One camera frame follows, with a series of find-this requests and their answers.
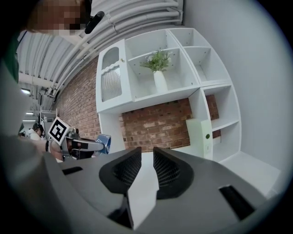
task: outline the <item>white vase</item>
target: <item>white vase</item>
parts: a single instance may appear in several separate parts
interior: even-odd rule
[[[166,79],[162,71],[154,71],[154,79],[158,93],[168,92]]]

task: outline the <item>green plant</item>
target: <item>green plant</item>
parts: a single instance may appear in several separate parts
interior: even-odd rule
[[[146,57],[147,61],[141,63],[141,67],[149,68],[154,71],[166,71],[165,68],[169,66],[171,62],[170,54],[172,52],[155,51],[149,57]]]

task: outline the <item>ceiling pipe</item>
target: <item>ceiling pipe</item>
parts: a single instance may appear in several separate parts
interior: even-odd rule
[[[101,22],[98,24],[98,26],[93,30],[93,32],[87,36],[85,36],[73,49],[72,51],[68,54],[68,56],[64,59],[63,63],[59,67],[56,75],[54,76],[53,79],[53,86],[49,89],[47,94],[50,94],[52,92],[52,89],[54,87],[54,84],[56,83],[57,79],[61,75],[62,71],[64,70],[65,66],[68,64],[69,60],[78,52],[80,49],[80,46],[83,45],[84,43],[88,42],[91,38],[93,38],[97,33],[101,32],[107,27],[111,27],[114,22],[119,22],[125,18],[129,18],[132,15],[137,15],[139,14],[140,11],[146,11],[146,10],[153,10],[153,9],[160,9],[160,8],[168,8],[168,7],[177,7],[178,3],[177,2],[164,2],[164,3],[154,3],[154,4],[149,4],[149,5],[144,5],[144,6],[139,6],[135,7],[133,9],[130,9],[128,11],[124,11],[121,14],[118,14],[114,17],[111,17],[107,21]]]
[[[135,23],[141,22],[141,21],[146,21],[146,20],[150,20],[150,19],[155,19],[155,18],[164,18],[164,17],[176,17],[179,16],[179,12],[158,12],[158,13],[152,13],[152,14],[147,14],[144,16],[139,16],[137,18],[131,19],[125,23],[122,23],[120,25],[116,26],[117,30],[122,30],[125,27],[129,27]],[[101,41],[103,41],[103,38],[110,36],[111,34],[115,33],[115,30],[113,30],[113,28],[111,30],[108,30],[107,33],[97,37],[90,45],[91,48],[97,46],[97,44]],[[75,58],[75,60],[67,67],[67,69],[65,70],[65,72],[63,73],[63,75],[61,76],[58,85],[56,86],[55,90],[53,91],[53,96],[55,96],[54,94],[56,93],[56,91],[59,89],[59,84],[62,84],[63,79],[65,79],[65,77],[68,75],[68,73],[70,72],[70,70],[72,69],[72,67],[75,65],[75,63],[82,59],[84,54],[87,52],[87,50],[82,50],[77,57]]]
[[[59,82],[60,87],[58,87],[58,88],[56,87],[57,89],[54,90],[53,96],[56,95],[56,93],[60,90],[60,88],[64,85],[64,83],[70,78],[70,76],[76,70],[76,68],[78,68],[78,66],[80,66],[84,62],[84,60],[86,60],[87,58],[89,58],[93,53],[97,53],[100,48],[103,48],[105,45],[109,44],[111,41],[113,41],[113,40],[115,40],[115,39],[117,39],[117,38],[119,38],[119,37],[121,37],[121,36],[123,36],[125,34],[128,34],[130,32],[136,31],[138,29],[143,29],[145,27],[149,27],[149,26],[153,26],[153,25],[157,25],[157,24],[167,24],[167,23],[176,23],[176,22],[181,22],[181,20],[164,20],[164,21],[151,22],[151,23],[147,23],[147,24],[144,24],[144,25],[139,25],[137,27],[134,27],[134,28],[131,28],[131,29],[127,30],[127,31],[124,31],[124,32],[122,32],[122,33],[120,33],[120,34],[118,34],[118,35],[116,35],[114,37],[111,37],[109,40],[105,41],[104,43],[102,43],[101,45],[99,45],[97,48],[95,48],[91,53],[89,53],[82,61],[80,61],[70,71],[70,73],[66,76],[66,78],[63,81]]]

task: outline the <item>potted plant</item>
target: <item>potted plant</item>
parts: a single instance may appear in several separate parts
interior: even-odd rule
[[[158,93],[165,93],[168,91],[166,79],[163,71],[169,66],[171,62],[170,54],[172,52],[155,51],[151,56],[146,57],[147,61],[141,63],[141,67],[149,68],[154,74],[155,84]]]

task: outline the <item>ceiling light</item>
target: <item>ceiling light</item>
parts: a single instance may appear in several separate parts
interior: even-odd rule
[[[22,89],[22,92],[23,92],[24,94],[31,94],[31,91],[30,91],[30,90],[27,90],[27,89]]]

